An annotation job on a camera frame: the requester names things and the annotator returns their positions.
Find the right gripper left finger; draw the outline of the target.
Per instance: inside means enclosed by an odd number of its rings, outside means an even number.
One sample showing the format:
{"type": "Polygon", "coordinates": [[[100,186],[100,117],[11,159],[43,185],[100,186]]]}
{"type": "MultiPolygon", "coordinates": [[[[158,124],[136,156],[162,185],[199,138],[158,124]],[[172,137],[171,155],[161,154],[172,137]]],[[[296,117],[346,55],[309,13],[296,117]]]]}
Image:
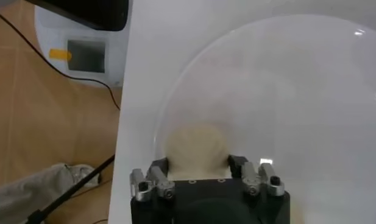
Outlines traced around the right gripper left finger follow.
{"type": "Polygon", "coordinates": [[[175,182],[168,180],[169,162],[167,158],[155,160],[144,175],[141,169],[130,173],[131,197],[138,202],[147,202],[152,197],[172,200],[175,196],[175,182]]]}

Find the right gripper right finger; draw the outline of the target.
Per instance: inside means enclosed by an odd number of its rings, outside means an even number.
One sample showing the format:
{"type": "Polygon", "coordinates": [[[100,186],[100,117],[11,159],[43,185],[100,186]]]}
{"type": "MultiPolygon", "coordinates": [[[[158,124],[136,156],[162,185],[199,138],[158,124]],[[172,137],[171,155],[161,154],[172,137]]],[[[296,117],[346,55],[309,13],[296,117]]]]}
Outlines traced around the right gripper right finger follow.
{"type": "Polygon", "coordinates": [[[273,197],[282,197],[285,194],[285,185],[275,174],[271,162],[261,162],[258,170],[255,170],[254,164],[243,156],[229,155],[227,162],[232,178],[240,178],[244,191],[249,195],[259,195],[261,188],[273,197]]]}

